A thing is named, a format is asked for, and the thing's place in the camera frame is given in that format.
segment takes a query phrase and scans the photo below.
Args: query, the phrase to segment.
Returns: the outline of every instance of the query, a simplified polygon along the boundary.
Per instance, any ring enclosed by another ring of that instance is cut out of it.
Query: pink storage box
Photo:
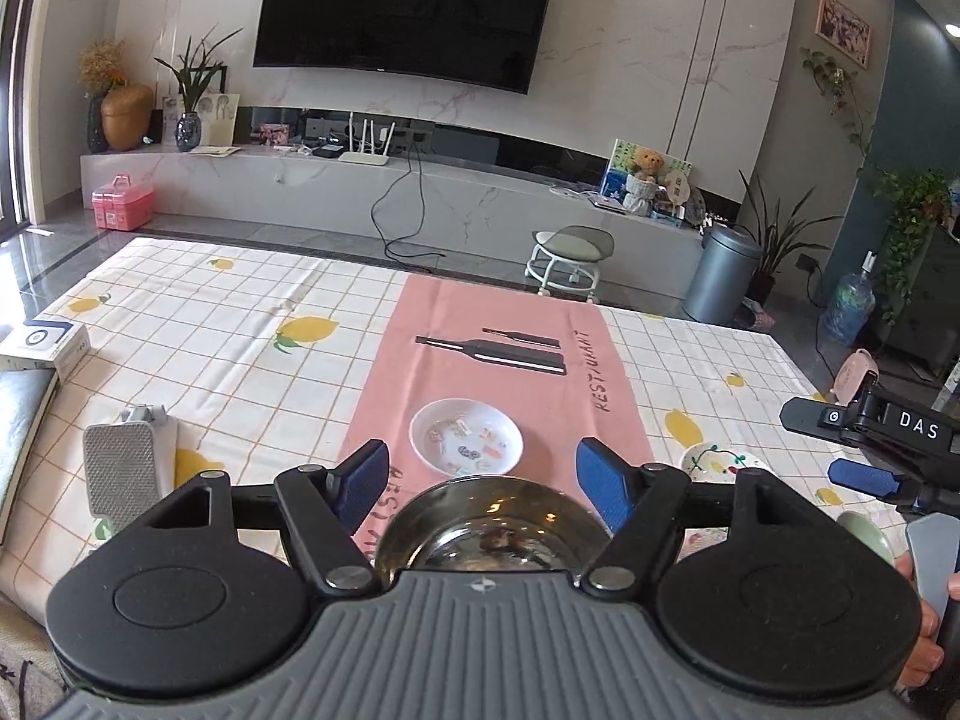
[[[133,184],[128,175],[118,175],[112,184],[93,193],[97,226],[104,230],[136,230],[154,215],[154,198],[151,184]]]

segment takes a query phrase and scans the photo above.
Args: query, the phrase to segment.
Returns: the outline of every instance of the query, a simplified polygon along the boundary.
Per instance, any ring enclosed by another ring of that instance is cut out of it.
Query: vase
[[[196,111],[185,113],[176,123],[176,150],[193,151],[200,146],[200,132],[203,130],[203,123],[200,121],[200,114]]]
[[[86,110],[86,147],[91,154],[102,154],[110,144],[104,137],[104,119],[100,106],[107,95],[90,95],[90,105]]]
[[[118,86],[100,106],[104,137],[114,151],[131,151],[143,145],[154,112],[154,90],[135,83]]]
[[[767,302],[767,298],[769,298],[775,284],[776,279],[774,279],[773,276],[757,271],[750,280],[750,286],[747,288],[747,298],[755,300],[762,306]]]

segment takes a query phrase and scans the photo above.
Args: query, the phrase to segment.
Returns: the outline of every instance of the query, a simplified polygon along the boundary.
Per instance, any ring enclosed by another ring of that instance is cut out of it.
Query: trash can lid
[[[710,228],[710,234],[713,240],[717,241],[722,247],[735,251],[751,260],[758,260],[763,256],[762,248],[755,244],[749,236],[731,230],[729,227],[714,224]]]

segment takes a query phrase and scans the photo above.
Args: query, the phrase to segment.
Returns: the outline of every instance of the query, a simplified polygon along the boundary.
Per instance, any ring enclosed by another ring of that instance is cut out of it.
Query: human hand
[[[896,570],[913,581],[913,556],[909,552],[904,553],[896,559]],[[960,574],[954,574],[950,577],[949,583],[950,598],[954,601],[960,601]],[[906,661],[904,670],[901,672],[899,681],[905,688],[921,688],[930,679],[930,675],[940,668],[944,662],[943,648],[939,647],[935,641],[937,627],[940,620],[937,619],[937,613],[933,607],[920,601],[920,609],[923,612],[923,619],[920,623],[920,638],[914,645],[913,652],[910,653]]]

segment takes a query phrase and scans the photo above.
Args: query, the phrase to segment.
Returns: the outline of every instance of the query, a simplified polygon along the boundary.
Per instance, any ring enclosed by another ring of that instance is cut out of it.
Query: trash can
[[[697,322],[728,325],[743,302],[763,250],[746,235],[715,225],[704,235],[704,249],[683,300],[683,312]]]

